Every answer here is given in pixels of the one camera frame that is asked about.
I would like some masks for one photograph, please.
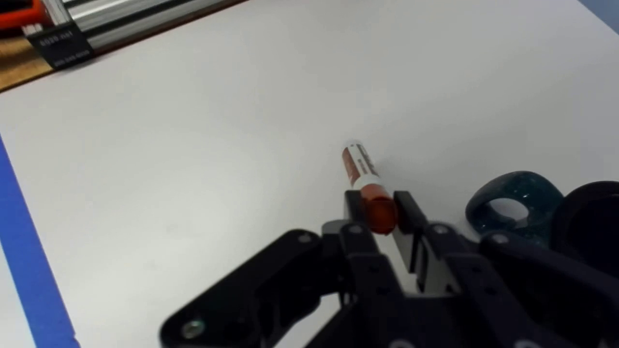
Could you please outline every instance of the silver bolt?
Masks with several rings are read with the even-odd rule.
[[[444,224],[437,224],[437,226],[433,226],[433,232],[437,232],[437,234],[446,234],[448,228],[446,228]]]
[[[297,242],[301,242],[301,244],[309,244],[313,238],[309,236],[309,234],[301,234],[301,236],[297,236]]]
[[[408,340],[392,340],[388,348],[414,348]]]
[[[363,234],[363,228],[357,226],[357,224],[352,224],[352,226],[348,226],[348,232],[350,232],[350,234]]]
[[[195,336],[203,334],[207,329],[205,321],[201,319],[193,319],[193,321],[187,321],[185,325],[181,325],[181,336],[187,338],[187,340],[193,340]]]
[[[491,240],[493,240],[495,244],[506,244],[506,242],[508,242],[508,238],[506,238],[504,234],[495,234],[495,236],[491,236]]]
[[[514,348],[541,348],[541,346],[524,338],[524,340],[516,340]]]

